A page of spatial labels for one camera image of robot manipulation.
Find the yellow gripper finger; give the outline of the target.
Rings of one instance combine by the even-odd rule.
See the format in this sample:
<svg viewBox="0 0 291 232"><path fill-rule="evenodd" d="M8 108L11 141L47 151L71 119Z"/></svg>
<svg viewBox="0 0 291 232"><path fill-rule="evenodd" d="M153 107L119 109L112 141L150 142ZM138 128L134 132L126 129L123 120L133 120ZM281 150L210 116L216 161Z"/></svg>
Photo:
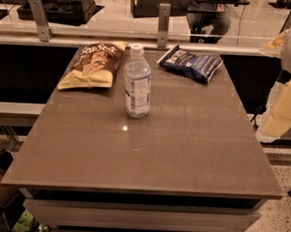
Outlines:
<svg viewBox="0 0 291 232"><path fill-rule="evenodd" d="M276 82L267 102L267 117L262 131L270 137L281 137L291 128L291 79Z"/></svg>
<svg viewBox="0 0 291 232"><path fill-rule="evenodd" d="M259 52L272 58L279 58L287 33L287 29L279 33L273 40L265 43Z"/></svg>

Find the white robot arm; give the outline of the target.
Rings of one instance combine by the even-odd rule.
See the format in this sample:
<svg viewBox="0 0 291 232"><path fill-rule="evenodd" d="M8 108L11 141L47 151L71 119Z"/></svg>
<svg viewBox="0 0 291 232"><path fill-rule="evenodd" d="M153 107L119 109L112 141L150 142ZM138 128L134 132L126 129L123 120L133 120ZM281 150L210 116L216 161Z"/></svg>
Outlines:
<svg viewBox="0 0 291 232"><path fill-rule="evenodd" d="M268 48L280 47L281 67L291 74L291 26L280 33ZM291 129L291 78L285 83L275 82L262 114L261 124L256 132L258 141L271 143L280 139Z"/></svg>

